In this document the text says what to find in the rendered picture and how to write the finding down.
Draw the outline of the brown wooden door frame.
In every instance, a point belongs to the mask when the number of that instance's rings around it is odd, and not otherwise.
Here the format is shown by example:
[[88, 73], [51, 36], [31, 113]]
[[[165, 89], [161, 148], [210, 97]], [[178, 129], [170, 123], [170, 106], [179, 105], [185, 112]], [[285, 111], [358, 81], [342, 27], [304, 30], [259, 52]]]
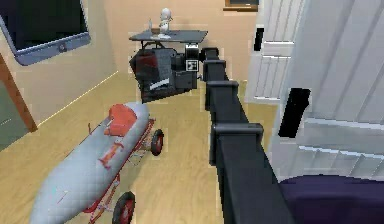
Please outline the brown wooden door frame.
[[27, 104], [25, 103], [21, 93], [14, 81], [14, 78], [3, 58], [0, 54], [0, 81], [5, 85], [10, 98], [15, 105], [18, 114], [29, 132], [35, 132], [37, 130], [37, 125], [33, 119]]

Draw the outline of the blue-grey framed television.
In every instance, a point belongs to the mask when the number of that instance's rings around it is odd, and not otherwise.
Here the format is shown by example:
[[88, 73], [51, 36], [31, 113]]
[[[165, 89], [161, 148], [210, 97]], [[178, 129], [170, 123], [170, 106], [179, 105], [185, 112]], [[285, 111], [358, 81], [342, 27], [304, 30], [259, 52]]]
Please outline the blue-grey framed television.
[[82, 0], [0, 0], [0, 30], [22, 66], [91, 42]]

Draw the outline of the dark purple sofa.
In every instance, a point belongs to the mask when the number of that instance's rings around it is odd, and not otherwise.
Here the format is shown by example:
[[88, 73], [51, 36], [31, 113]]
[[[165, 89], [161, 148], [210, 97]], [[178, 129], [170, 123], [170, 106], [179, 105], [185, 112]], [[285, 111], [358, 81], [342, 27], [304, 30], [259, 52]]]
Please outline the dark purple sofa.
[[304, 175], [280, 186], [297, 224], [384, 224], [384, 181]]

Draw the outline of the dark grey table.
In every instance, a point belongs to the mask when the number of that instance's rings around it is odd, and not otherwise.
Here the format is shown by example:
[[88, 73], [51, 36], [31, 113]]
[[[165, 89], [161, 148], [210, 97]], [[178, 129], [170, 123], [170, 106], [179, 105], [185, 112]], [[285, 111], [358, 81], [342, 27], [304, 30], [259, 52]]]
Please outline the dark grey table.
[[150, 45], [154, 45], [156, 49], [162, 49], [164, 48], [164, 43], [198, 45], [204, 40], [207, 34], [208, 32], [205, 30], [171, 30], [166, 33], [166, 38], [164, 38], [158, 34], [153, 34], [150, 30], [145, 30], [131, 36], [130, 40], [140, 42], [142, 49]]

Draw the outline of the brown framed picture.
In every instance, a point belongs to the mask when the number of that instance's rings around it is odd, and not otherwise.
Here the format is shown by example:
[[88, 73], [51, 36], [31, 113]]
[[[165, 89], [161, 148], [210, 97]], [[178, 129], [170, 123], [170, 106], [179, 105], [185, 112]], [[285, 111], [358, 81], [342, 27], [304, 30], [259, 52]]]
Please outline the brown framed picture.
[[224, 11], [257, 12], [259, 0], [224, 0]]

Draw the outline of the white figurine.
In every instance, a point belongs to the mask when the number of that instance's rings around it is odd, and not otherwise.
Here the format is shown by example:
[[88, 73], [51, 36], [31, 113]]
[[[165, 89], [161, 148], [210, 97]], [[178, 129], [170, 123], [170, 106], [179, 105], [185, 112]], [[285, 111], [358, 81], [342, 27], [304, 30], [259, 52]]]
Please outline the white figurine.
[[163, 8], [160, 14], [159, 23], [159, 38], [166, 38], [170, 29], [170, 22], [172, 21], [172, 13], [169, 8]]

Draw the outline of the dark outfit with red patch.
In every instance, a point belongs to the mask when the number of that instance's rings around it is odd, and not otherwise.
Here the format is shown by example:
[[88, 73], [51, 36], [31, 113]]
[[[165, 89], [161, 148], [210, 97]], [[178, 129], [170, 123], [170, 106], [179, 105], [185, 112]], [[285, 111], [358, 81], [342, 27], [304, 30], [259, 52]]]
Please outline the dark outfit with red patch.
[[143, 103], [187, 92], [186, 88], [175, 87], [171, 57], [176, 55], [173, 48], [140, 49], [130, 59]]

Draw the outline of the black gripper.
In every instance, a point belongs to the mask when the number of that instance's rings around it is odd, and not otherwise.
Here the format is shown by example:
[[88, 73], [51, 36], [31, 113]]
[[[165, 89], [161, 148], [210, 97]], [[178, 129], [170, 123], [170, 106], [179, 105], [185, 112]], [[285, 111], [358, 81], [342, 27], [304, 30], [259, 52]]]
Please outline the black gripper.
[[177, 89], [196, 89], [197, 73], [190, 71], [177, 71], [175, 73], [174, 82]]

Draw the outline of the grey toy car red seat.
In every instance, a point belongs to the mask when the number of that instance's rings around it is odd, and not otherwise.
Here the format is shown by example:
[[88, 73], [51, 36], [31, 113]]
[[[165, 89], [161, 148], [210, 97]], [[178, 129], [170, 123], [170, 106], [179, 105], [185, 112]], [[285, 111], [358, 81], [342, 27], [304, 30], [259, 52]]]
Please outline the grey toy car red seat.
[[120, 184], [124, 165], [162, 152], [164, 133], [141, 102], [115, 104], [108, 116], [50, 171], [36, 194], [28, 224], [66, 224], [88, 213], [95, 224]]

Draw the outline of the white panelled door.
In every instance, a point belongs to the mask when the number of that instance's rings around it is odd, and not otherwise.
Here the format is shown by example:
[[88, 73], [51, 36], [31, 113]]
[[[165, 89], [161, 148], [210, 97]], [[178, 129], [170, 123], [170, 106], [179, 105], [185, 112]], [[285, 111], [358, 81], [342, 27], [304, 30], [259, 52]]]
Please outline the white panelled door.
[[306, 0], [260, 0], [255, 33], [263, 28], [260, 51], [252, 43], [245, 101], [278, 104]]
[[278, 180], [384, 181], [384, 0], [306, 0], [274, 128], [291, 88], [311, 91], [296, 137], [272, 134]]

